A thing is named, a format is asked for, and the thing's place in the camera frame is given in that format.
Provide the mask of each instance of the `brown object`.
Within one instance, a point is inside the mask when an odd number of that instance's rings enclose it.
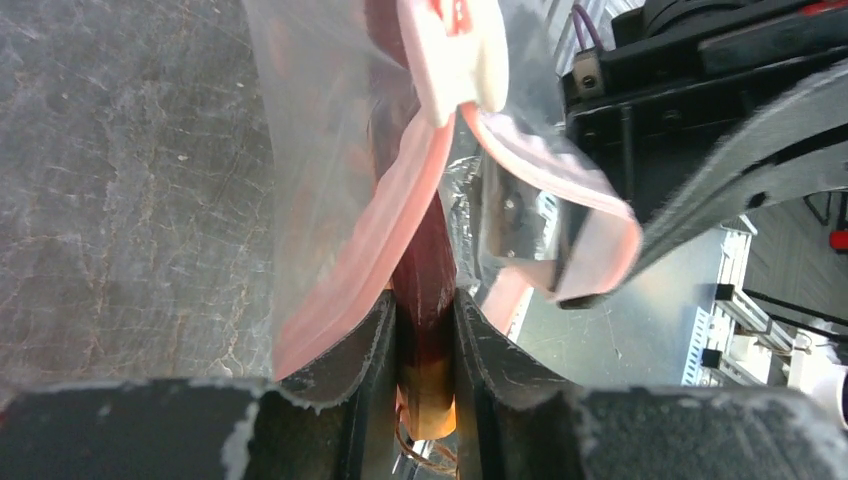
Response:
[[[415,440],[456,429],[453,322],[456,266],[438,193],[392,275],[398,305],[398,387],[403,423]]]

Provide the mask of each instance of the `black metal bracket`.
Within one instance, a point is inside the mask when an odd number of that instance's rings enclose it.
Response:
[[[581,388],[457,292],[464,480],[843,478],[848,440],[786,389]],[[0,477],[391,478],[394,302],[280,385],[252,379],[60,384],[0,417]]]
[[[747,210],[848,184],[848,4],[812,15],[814,1],[747,3],[654,36],[625,18],[631,43],[598,55],[603,96],[563,79],[567,136],[643,225],[631,275]],[[799,43],[753,48],[781,32]]]
[[[816,220],[823,226],[826,227],[830,225],[830,205],[833,203],[833,192],[827,192],[827,201],[824,204],[824,213],[820,212],[818,207],[816,207],[813,202],[810,200],[812,195],[804,196],[804,205],[810,210],[810,213],[816,217]]]

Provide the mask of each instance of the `silver metal part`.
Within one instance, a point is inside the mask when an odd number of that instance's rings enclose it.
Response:
[[[768,348],[779,354],[792,351],[792,337],[775,324],[751,297],[734,285],[719,285],[716,303],[748,332],[756,335]]]
[[[604,94],[604,79],[598,62],[598,52],[591,48],[579,52],[574,57],[574,81],[577,91],[583,99],[595,98]]]

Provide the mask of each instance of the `plastic bag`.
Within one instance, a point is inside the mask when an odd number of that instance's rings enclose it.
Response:
[[[416,93],[426,88],[420,77],[413,88],[394,1],[245,5],[277,171],[273,362],[282,378],[353,329],[386,286],[439,184],[455,116],[434,127],[419,107]],[[460,111],[503,169],[586,211],[559,248],[559,265],[516,261],[513,278],[546,285],[557,299],[602,293],[632,263],[638,224],[603,175],[556,134],[564,115],[545,62],[549,47],[544,34],[526,30],[541,32],[540,13],[521,2],[501,7],[507,106]],[[539,281],[545,275],[553,280]]]

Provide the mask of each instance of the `purple wire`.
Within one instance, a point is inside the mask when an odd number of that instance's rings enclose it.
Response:
[[[589,37],[592,39],[592,43],[595,44],[595,48],[600,50],[604,49],[604,44],[601,42],[601,36],[598,34],[598,29],[595,28],[595,24],[592,23],[592,18],[589,16],[589,12],[583,8],[579,3],[575,3],[571,7],[571,15],[573,17],[574,29],[577,32],[577,43],[580,45],[580,50],[586,50],[586,39],[583,37],[583,29],[581,27],[586,27],[586,30],[589,32]]]

